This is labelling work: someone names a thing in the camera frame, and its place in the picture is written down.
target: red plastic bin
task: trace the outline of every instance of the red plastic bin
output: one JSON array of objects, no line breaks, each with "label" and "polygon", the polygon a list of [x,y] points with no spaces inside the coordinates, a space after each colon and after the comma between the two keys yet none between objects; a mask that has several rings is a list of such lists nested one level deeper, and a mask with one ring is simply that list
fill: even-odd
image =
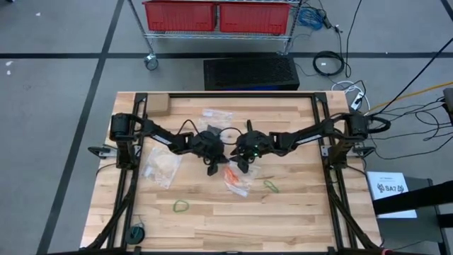
[{"label": "red plastic bin", "polygon": [[213,3],[147,1],[143,4],[151,31],[213,31],[215,28]]},{"label": "red plastic bin", "polygon": [[284,34],[289,4],[220,4],[220,31]]}]

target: yellow cable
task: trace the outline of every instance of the yellow cable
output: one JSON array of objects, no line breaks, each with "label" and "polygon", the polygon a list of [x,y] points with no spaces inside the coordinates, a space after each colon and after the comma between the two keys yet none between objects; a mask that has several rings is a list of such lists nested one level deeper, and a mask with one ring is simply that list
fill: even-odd
[{"label": "yellow cable", "polygon": [[[409,93],[409,94],[407,94],[407,95],[405,95],[405,96],[400,96],[400,97],[398,97],[395,101],[398,101],[398,100],[401,100],[401,99],[404,99],[404,98],[408,98],[408,97],[411,97],[411,96],[420,95],[420,94],[423,94],[423,93],[425,93],[425,92],[427,92],[427,91],[430,91],[430,90],[433,90],[433,89],[442,88],[442,87],[444,87],[444,86],[449,86],[449,85],[452,85],[452,84],[453,84],[453,81],[449,81],[449,82],[446,82],[446,83],[444,83],[444,84],[439,84],[439,85],[431,86],[431,87],[429,87],[429,88],[427,88],[427,89],[423,89],[423,90],[420,90],[420,91],[416,91],[416,92],[413,92],[413,93]],[[379,104],[379,105],[377,105],[377,106],[374,106],[374,107],[372,107],[368,112],[374,111],[374,110],[376,110],[376,109],[378,109],[378,108],[380,108],[380,107],[382,107],[382,106],[385,106],[385,105],[388,104],[388,103],[390,103],[390,101],[387,101],[387,102],[385,102],[385,103],[381,103],[381,104]]]}]

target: white sticker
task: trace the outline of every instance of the white sticker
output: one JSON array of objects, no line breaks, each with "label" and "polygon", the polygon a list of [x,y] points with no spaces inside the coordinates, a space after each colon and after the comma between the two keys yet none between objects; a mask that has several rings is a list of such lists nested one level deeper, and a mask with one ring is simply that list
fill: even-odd
[{"label": "white sticker", "polygon": [[308,138],[299,140],[299,141],[297,141],[296,143],[299,144],[299,145],[301,145],[301,144],[303,144],[303,143],[311,142],[311,141],[316,140],[316,139],[319,139],[319,138],[321,138],[321,137],[322,137],[322,136],[320,136],[320,135],[314,135],[314,136],[312,136],[312,137],[308,137]]},{"label": "white sticker", "polygon": [[171,145],[171,142],[165,140],[164,138],[162,138],[162,137],[160,137],[160,136],[158,136],[158,135],[153,135],[152,137],[153,137],[155,140],[160,141],[161,143],[164,143],[164,144],[166,144],[166,145]]}]

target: white cable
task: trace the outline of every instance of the white cable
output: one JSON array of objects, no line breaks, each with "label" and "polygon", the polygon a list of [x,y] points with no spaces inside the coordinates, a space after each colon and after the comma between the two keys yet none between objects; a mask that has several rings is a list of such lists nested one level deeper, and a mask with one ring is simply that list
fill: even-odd
[{"label": "white cable", "polygon": [[[335,89],[334,89],[335,86],[337,86],[337,85],[339,85],[339,84],[350,84],[348,87],[346,87],[346,89],[343,89],[344,92],[345,92],[345,94],[347,94],[347,93],[349,93],[349,92],[352,92],[352,91],[354,91],[354,90],[358,90],[359,92],[362,92],[362,93],[363,93],[363,90],[362,90],[361,88],[359,88],[358,86],[354,85],[355,82],[353,82],[353,81],[339,81],[339,82],[337,82],[337,83],[334,83],[334,84],[332,85],[332,87],[331,87],[331,90],[334,91],[334,90],[335,90]],[[365,101],[367,102],[368,112],[369,112],[369,110],[370,110],[370,108],[371,108],[371,105],[369,104],[367,95],[364,95],[364,98],[365,98]]]}]

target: metal table leg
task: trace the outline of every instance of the metal table leg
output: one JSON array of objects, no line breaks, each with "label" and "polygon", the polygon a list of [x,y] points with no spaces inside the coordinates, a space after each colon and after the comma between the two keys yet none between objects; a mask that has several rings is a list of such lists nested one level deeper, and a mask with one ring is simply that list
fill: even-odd
[{"label": "metal table leg", "polygon": [[304,3],[304,0],[300,0],[299,3],[297,4],[297,10],[294,15],[294,20],[292,21],[291,25],[291,30],[289,31],[289,39],[285,41],[285,45],[283,46],[283,51],[280,52],[281,55],[287,55],[289,53],[289,50],[291,50],[291,46],[294,43],[293,40],[294,38],[294,31],[296,30],[296,25],[297,25],[297,17],[299,17],[300,9],[302,8],[302,4]]},{"label": "metal table leg", "polygon": [[144,66],[149,70],[155,70],[159,66],[159,62],[157,61],[156,54],[154,54],[153,47],[151,45],[151,42],[148,40],[148,38],[145,36],[145,31],[142,25],[142,22],[140,21],[140,17],[137,13],[137,10],[135,10],[134,3],[132,3],[132,0],[127,0],[132,13],[134,14],[135,21],[137,22],[140,32],[142,32],[142,36],[147,44],[148,50],[149,50],[149,55],[144,58]]}]

